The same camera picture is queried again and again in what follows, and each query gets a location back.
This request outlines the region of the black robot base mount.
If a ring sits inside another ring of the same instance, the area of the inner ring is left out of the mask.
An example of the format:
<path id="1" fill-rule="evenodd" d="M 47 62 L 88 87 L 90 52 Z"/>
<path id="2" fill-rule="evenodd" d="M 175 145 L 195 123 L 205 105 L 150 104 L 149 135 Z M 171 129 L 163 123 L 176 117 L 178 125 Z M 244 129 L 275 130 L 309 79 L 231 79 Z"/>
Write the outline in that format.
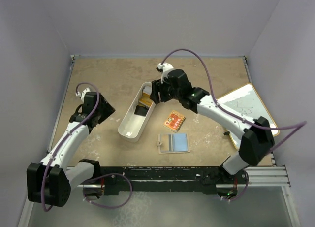
<path id="1" fill-rule="evenodd" d="M 100 166 L 83 185 L 99 188 L 104 195 L 122 191 L 235 195 L 248 182 L 245 170 L 230 175 L 221 166 Z"/>

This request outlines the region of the white credit card stack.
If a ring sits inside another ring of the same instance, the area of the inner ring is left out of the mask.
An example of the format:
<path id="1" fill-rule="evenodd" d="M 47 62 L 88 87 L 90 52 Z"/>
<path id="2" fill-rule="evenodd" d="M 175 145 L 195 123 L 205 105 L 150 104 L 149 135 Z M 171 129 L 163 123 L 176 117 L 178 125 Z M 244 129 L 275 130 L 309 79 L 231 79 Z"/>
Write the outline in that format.
<path id="1" fill-rule="evenodd" d="M 151 93 L 152 93 L 152 87 L 146 85 L 146 86 L 142 89 L 142 93 L 144 93 L 144 94 L 150 96 Z"/>

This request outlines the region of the yellow framed whiteboard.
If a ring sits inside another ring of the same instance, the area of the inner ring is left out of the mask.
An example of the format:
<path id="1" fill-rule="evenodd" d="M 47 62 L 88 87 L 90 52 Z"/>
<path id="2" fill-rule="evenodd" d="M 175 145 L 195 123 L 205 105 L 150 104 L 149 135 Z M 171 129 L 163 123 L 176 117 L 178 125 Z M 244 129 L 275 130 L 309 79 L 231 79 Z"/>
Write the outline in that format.
<path id="1" fill-rule="evenodd" d="M 251 83 L 247 83 L 228 94 L 217 99 L 219 104 L 224 104 L 238 113 L 252 118 L 263 116 L 269 121 L 270 127 L 276 128 L 277 125 L 267 110 L 265 104 L 260 98 Z"/>

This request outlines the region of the black card in tray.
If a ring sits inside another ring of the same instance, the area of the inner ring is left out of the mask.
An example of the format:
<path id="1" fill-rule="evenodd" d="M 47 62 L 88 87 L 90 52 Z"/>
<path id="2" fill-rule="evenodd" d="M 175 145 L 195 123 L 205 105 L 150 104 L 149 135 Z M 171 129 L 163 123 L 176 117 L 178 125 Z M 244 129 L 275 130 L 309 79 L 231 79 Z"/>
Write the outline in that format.
<path id="1" fill-rule="evenodd" d="M 139 116 L 146 116 L 148 113 L 148 108 L 144 106 L 137 105 L 134 114 Z"/>

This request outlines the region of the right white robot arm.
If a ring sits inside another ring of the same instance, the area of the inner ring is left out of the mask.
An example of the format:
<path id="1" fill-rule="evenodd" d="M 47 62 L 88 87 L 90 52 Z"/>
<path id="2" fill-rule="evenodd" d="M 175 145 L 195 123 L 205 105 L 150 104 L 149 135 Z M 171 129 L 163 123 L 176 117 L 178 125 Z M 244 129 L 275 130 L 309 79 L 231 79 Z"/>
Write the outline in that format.
<path id="1" fill-rule="evenodd" d="M 274 146 L 269 121 L 264 117 L 253 119 L 220 105 L 212 95 L 200 87 L 192 86 L 181 69 L 171 69 L 162 78 L 151 82 L 150 99 L 158 104 L 171 99 L 183 108 L 214 120 L 232 132 L 241 141 L 239 151 L 221 165 L 219 178 L 231 183 L 236 173 L 248 166 L 256 166 Z"/>

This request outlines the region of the white oblong plastic tray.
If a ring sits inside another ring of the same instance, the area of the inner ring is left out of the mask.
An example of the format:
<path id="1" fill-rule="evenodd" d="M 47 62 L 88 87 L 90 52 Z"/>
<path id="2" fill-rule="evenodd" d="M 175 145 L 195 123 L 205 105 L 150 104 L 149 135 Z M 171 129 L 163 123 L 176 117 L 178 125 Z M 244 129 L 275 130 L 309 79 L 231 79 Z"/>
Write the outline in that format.
<path id="1" fill-rule="evenodd" d="M 146 85 L 151 86 L 151 82 L 145 82 L 142 84 L 142 86 L 138 90 L 135 98 L 133 99 L 127 113 L 125 114 L 122 122 L 120 123 L 120 125 L 118 127 L 119 135 L 123 139 L 125 139 L 129 142 L 132 142 L 132 143 L 136 143 L 139 140 L 139 138 L 140 138 L 154 108 L 155 108 L 155 103 L 153 102 L 151 107 L 148 108 L 148 113 L 145 117 L 134 114 L 137 105 L 143 106 L 138 102 L 138 100 L 142 96 L 150 97 L 150 96 L 142 93 L 142 89 Z"/>

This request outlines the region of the orange spiral notebook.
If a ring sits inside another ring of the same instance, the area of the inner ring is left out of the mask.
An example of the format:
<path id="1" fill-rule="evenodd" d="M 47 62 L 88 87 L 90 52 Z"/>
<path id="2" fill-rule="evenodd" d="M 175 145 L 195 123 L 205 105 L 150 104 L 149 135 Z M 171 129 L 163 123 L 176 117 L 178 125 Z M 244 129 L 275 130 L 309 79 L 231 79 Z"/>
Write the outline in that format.
<path id="1" fill-rule="evenodd" d="M 176 110 L 172 110 L 163 125 L 172 132 L 178 132 L 186 117 Z"/>

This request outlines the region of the aluminium table frame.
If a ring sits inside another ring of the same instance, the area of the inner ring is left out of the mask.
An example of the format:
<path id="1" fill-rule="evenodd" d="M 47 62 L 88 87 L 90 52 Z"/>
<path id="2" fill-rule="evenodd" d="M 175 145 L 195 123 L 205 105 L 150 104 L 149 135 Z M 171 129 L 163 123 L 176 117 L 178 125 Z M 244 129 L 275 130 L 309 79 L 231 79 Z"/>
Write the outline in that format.
<path id="1" fill-rule="evenodd" d="M 134 90 L 139 89 L 140 84 L 148 79 L 153 79 L 152 67 L 160 61 L 160 58 L 104 58 L 104 57 L 83 57 L 75 55 L 71 68 L 67 92 L 60 108 L 58 118 L 54 127 L 53 135 L 49 146 L 55 144 L 57 135 L 61 135 L 61 128 L 65 126 L 66 114 L 70 112 L 70 102 L 74 102 L 74 96 L 70 95 L 70 87 L 81 81 L 91 81 L 102 86 L 100 73 L 110 73 L 110 77 L 117 77 L 123 70 L 131 69 L 131 66 L 143 67 L 143 75 L 136 73 L 136 79 L 132 79 L 128 86 Z M 249 72 L 248 59 L 240 57 L 215 57 L 204 58 L 207 63 L 211 77 L 217 75 L 222 77 L 222 83 L 216 93 L 219 96 L 241 86 L 246 82 L 252 83 Z M 214 136 L 219 135 L 219 127 L 209 127 L 207 134 L 197 136 L 197 116 L 188 125 L 195 125 L 189 139 L 195 138 L 196 143 L 192 144 L 193 155 L 180 161 L 176 158 L 175 165 L 190 164 L 217 164 L 222 162 L 223 155 L 233 152 L 230 140 L 222 142 L 222 149 L 214 147 Z M 112 152 L 114 165 L 122 161 L 123 165 L 132 166 L 140 162 L 157 166 L 171 163 L 161 163 L 162 160 L 149 159 L 149 157 L 137 158 L 136 151 L 132 153 L 132 159 L 127 160 L 122 154 L 118 160 L 118 152 L 110 146 L 101 147 L 104 132 L 98 132 L 88 138 L 82 152 L 79 150 L 77 157 L 83 155 L 98 156 L 106 162 L 104 152 Z M 216 195 L 205 195 L 197 192 L 146 192 L 136 191 L 131 200 L 118 209 L 103 209 L 82 201 L 82 187 L 74 190 L 70 201 L 63 208 L 53 208 L 50 212 L 44 213 L 40 204 L 25 201 L 23 212 L 18 227 L 291 227 L 290 210 L 287 207 L 287 198 L 290 198 L 290 181 L 285 166 L 276 166 L 274 155 L 266 158 L 261 166 L 248 168 L 249 186 L 244 194 L 231 203 L 216 199 Z"/>

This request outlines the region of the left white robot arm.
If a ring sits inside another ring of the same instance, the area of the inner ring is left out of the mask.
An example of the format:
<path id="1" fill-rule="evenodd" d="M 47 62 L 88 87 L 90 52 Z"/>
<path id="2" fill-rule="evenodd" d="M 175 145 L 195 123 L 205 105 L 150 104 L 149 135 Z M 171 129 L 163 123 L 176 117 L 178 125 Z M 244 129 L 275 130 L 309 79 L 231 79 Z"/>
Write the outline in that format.
<path id="1" fill-rule="evenodd" d="M 101 179 L 97 161 L 82 159 L 73 169 L 69 169 L 68 164 L 93 128 L 115 109 L 98 92 L 85 89 L 80 97 L 83 103 L 70 117 L 61 139 L 40 163 L 31 163 L 27 168 L 27 197 L 31 202 L 63 207 L 79 184 L 86 180 L 95 184 Z"/>

